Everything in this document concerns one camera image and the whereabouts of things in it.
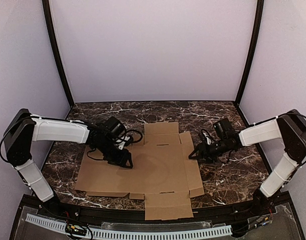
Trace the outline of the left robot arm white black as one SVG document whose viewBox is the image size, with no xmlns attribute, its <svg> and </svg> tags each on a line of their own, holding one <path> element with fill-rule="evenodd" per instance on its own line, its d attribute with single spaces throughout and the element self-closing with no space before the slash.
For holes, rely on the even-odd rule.
<svg viewBox="0 0 306 240">
<path fill-rule="evenodd" d="M 33 160 L 31 145 L 38 141 L 85 144 L 92 151 L 99 150 L 103 160 L 111 165 L 133 167 L 131 153 L 126 149 L 133 138 L 127 136 L 125 127 L 115 117 L 91 123 L 38 116 L 22 108 L 0 141 L 0 150 L 6 151 L 0 158 L 12 165 L 43 203 L 56 194 Z"/>
</svg>

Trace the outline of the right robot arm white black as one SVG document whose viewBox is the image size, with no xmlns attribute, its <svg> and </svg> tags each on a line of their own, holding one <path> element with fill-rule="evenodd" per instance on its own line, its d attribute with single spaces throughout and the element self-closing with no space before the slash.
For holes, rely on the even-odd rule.
<svg viewBox="0 0 306 240">
<path fill-rule="evenodd" d="M 200 143 L 189 154 L 189 159 L 210 164 L 225 153 L 231 154 L 253 145 L 263 146 L 268 157 L 268 148 L 278 147 L 276 152 L 281 157 L 276 159 L 271 173 L 258 188 L 259 198 L 272 198 L 306 164 L 306 116 L 296 109 L 255 122 L 240 131 L 234 129 L 227 118 L 214 123 L 213 128 L 219 139 L 216 141 L 207 130 L 202 129 Z"/>
</svg>

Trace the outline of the brown cardboard box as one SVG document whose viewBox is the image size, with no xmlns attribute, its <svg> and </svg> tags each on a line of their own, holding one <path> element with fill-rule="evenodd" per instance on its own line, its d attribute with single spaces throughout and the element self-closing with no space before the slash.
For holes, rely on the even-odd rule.
<svg viewBox="0 0 306 240">
<path fill-rule="evenodd" d="M 128 147 L 133 168 L 102 161 L 100 151 L 84 155 L 75 190 L 88 196 L 144 200 L 145 220 L 193 217 L 191 198 L 204 194 L 190 132 L 179 132 L 178 122 L 144 125 L 144 137 Z"/>
</svg>

